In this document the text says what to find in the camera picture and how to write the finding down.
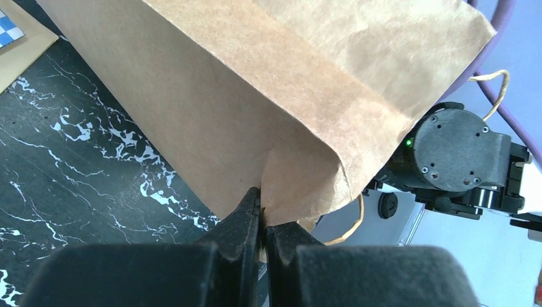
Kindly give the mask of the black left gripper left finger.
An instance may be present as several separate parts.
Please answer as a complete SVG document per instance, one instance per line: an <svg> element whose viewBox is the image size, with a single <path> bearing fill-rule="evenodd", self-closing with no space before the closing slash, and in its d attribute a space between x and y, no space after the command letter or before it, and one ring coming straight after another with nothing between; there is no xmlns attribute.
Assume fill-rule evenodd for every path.
<svg viewBox="0 0 542 307"><path fill-rule="evenodd" d="M258 188L199 240L89 244L53 253L23 306L254 306L259 258Z"/></svg>

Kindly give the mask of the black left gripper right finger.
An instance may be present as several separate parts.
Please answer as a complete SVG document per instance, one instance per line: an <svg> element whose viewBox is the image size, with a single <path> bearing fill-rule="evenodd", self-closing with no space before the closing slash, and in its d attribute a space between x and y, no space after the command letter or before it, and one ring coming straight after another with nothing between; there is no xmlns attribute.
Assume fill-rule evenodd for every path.
<svg viewBox="0 0 542 307"><path fill-rule="evenodd" d="M269 226L271 306L477 306L463 269L436 247L325 246L297 223Z"/></svg>

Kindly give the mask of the brown paper bag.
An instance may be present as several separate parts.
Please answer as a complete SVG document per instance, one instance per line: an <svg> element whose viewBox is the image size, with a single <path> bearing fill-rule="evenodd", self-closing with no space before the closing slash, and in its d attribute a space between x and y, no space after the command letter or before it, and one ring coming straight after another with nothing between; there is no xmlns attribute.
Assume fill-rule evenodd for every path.
<svg viewBox="0 0 542 307"><path fill-rule="evenodd" d="M465 1L40 1L219 218L355 199L496 35Z"/></svg>

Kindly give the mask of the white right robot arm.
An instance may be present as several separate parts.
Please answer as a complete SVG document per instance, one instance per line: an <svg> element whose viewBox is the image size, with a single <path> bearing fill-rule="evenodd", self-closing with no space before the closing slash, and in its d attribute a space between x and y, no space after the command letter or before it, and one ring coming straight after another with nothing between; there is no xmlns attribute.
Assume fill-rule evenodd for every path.
<svg viewBox="0 0 542 307"><path fill-rule="evenodd" d="M381 192L378 214L392 217L397 193L411 193L426 210L478 220L504 214L513 226L541 230L541 204L527 197L537 168L528 149L492 131L463 104L433 106L405 136L369 188Z"/></svg>

